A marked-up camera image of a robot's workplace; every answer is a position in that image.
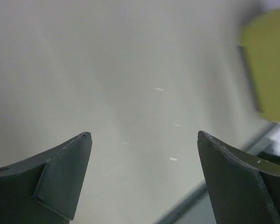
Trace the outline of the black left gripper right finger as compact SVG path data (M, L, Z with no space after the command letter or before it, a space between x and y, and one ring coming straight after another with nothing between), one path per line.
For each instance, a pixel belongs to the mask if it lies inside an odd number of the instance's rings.
M197 146L218 224L280 224L280 156L252 155L207 132Z

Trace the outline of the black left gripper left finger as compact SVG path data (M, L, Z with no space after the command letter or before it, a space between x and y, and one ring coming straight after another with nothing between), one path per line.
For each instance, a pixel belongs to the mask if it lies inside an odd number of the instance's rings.
M0 168L0 224L68 224L91 155L90 132Z

